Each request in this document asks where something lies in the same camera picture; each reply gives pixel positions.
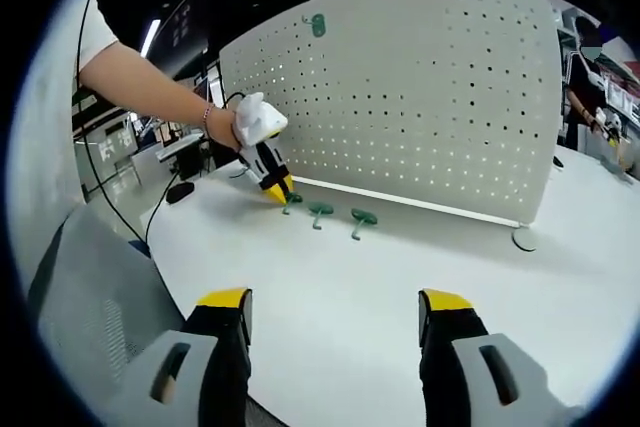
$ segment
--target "bracelet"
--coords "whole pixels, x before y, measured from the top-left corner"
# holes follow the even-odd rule
[[[209,114],[211,113],[211,109],[213,109],[213,107],[213,104],[209,104],[207,110],[204,111],[204,115],[202,116],[202,127],[204,129],[204,133],[209,138],[211,138],[211,134],[209,133],[209,128],[207,127],[207,118],[209,117]]]

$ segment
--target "green peg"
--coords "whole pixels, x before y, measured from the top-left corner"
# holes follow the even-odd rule
[[[322,227],[318,225],[318,221],[320,220],[321,215],[333,214],[333,207],[329,204],[325,204],[324,202],[314,202],[309,206],[309,210],[311,211],[311,213],[316,214],[316,217],[313,221],[313,228],[315,230],[322,230]]]
[[[353,229],[353,232],[351,233],[351,238],[353,240],[360,240],[358,230],[360,230],[360,227],[362,227],[363,224],[376,225],[378,223],[378,218],[371,212],[365,212],[360,209],[351,209],[351,215],[358,221],[358,225],[356,225],[356,228]]]
[[[289,207],[291,206],[291,204],[299,204],[301,202],[302,202],[302,196],[300,194],[297,194],[295,192],[289,192],[287,194],[287,203],[282,209],[282,213],[284,215],[289,215]]]

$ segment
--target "white sleeve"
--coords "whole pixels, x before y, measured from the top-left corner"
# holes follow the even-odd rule
[[[105,22],[102,12],[98,10],[98,2],[90,0],[82,31],[79,70],[82,70],[91,59],[117,41],[118,38]]]

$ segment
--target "green sticker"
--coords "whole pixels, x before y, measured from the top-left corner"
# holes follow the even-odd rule
[[[327,26],[324,22],[324,15],[316,14],[311,17],[311,21],[302,16],[302,22],[305,24],[311,24],[311,32],[313,32],[314,37],[322,37],[327,33]]]

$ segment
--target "floor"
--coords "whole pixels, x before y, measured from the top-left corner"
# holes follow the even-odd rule
[[[110,179],[104,188],[109,200],[120,214],[144,238],[146,225],[141,224],[140,215],[158,203],[170,179],[171,175],[167,174],[166,178],[143,186],[138,182],[133,168],[129,167]],[[127,240],[136,238],[109,207],[100,190],[95,190],[90,194],[89,205],[117,234]]]

